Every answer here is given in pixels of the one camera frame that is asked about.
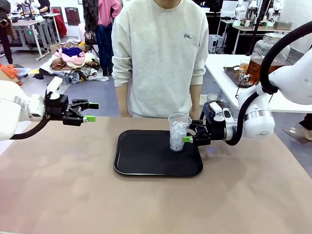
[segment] person's hand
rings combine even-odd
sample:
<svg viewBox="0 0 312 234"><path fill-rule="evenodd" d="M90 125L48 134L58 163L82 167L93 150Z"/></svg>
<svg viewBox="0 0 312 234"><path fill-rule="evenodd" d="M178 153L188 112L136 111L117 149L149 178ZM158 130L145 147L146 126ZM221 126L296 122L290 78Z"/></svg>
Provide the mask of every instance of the person's hand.
<svg viewBox="0 0 312 234"><path fill-rule="evenodd" d="M129 114L129 112L120 113L120 117L132 118L132 116L131 116L131 114Z"/></svg>
<svg viewBox="0 0 312 234"><path fill-rule="evenodd" d="M197 120L199 118L198 110L191 110L190 111L190 117L192 120Z"/></svg>

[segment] pile of clothes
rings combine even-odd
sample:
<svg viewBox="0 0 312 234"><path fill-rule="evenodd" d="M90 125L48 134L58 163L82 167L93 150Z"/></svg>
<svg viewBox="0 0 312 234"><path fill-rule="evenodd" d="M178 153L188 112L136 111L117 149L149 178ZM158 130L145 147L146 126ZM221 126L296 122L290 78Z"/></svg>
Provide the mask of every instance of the pile of clothes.
<svg viewBox="0 0 312 234"><path fill-rule="evenodd" d="M55 52L41 69L60 78L67 77L72 84L81 80L107 81L99 65L99 58L78 48L78 43L67 41Z"/></svg>

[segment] blue fabric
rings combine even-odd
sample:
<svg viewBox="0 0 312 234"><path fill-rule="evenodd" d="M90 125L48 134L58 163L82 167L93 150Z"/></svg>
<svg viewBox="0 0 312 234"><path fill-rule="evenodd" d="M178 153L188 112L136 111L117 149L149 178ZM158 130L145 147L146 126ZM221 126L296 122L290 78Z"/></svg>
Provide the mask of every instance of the blue fabric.
<svg viewBox="0 0 312 234"><path fill-rule="evenodd" d="M67 56L69 57L72 57L72 56L75 56L77 55L78 57L80 57L80 53L82 52L82 50L78 47L72 47L72 48L69 48L69 49L66 49L66 48L62 48L62 53L63 54L66 54Z"/></svg>
<svg viewBox="0 0 312 234"><path fill-rule="evenodd" d="M111 23L106 27L103 25L97 27L96 37L99 63L102 68L112 64L112 56L114 55L112 47L112 28L113 25Z"/></svg>
<svg viewBox="0 0 312 234"><path fill-rule="evenodd" d="M77 72L72 73L69 77L70 77L72 84L76 84L79 82L80 76Z"/></svg>

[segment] cable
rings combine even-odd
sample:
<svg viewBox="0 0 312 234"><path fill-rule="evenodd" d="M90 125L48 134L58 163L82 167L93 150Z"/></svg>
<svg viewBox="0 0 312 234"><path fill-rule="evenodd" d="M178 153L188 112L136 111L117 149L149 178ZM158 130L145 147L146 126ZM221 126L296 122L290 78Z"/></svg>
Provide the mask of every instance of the cable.
<svg viewBox="0 0 312 234"><path fill-rule="evenodd" d="M274 94L278 91L278 87L271 84L269 81L269 69L274 61L275 57L289 44L298 40L301 37L304 37L307 34L312 33L312 21L308 22L299 28L293 30L284 36L281 40L279 40L267 53L264 57L261 70L260 70L260 82L262 85L262 90L268 94Z"/></svg>
<svg viewBox="0 0 312 234"><path fill-rule="evenodd" d="M252 37L252 41L250 42L250 47L249 47L249 50L246 54L246 56L250 56L254 50L254 45L255 45L255 37L256 37L256 34L258 32L258 28L259 28L259 24L261 22L261 15L262 13L265 11L265 3L267 1L263 1L262 2L262 5L261 5L261 9L260 9L260 12L258 13L258 18L257 18L257 21L256 21L256 25L255 25L255 28L254 28L254 31L253 31L253 37Z"/></svg>
<svg viewBox="0 0 312 234"><path fill-rule="evenodd" d="M10 140L22 140L32 137L34 134L38 133L42 128L44 128L48 122L49 119L47 117L43 117L36 127L34 127L33 129L29 130L26 133L15 134L10 138Z"/></svg>
<svg viewBox="0 0 312 234"><path fill-rule="evenodd" d="M242 105L242 107L239 110L239 114L238 114L238 119L237 119L237 132L234 135L234 137L231 140L227 140L226 143L228 145L236 145L240 139L242 138L243 135L243 125L244 125L244 119L245 119L245 114L246 111L248 109L248 107L250 106L250 104L252 103L253 100L255 100L259 95L257 94L257 92L254 92L253 94L251 94L249 96L249 98L247 98L247 100L244 102L244 104Z"/></svg>

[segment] amber liquid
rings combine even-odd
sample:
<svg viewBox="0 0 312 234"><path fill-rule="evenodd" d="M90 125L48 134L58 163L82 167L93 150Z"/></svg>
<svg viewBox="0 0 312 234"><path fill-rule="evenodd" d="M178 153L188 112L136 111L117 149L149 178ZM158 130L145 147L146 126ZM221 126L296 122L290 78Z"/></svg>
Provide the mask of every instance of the amber liquid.
<svg viewBox="0 0 312 234"><path fill-rule="evenodd" d="M258 84L260 81L260 70L261 70L261 59L253 59L250 60L249 67L247 70L247 74L250 75L250 84ZM272 66L269 69L269 74L272 73L273 71L277 70L278 68L284 66L281 62L274 61L272 63Z"/></svg>
<svg viewBox="0 0 312 234"><path fill-rule="evenodd" d="M239 66L239 68L243 69L245 71L245 73L247 72L247 69L248 69L248 64L241 64Z"/></svg>

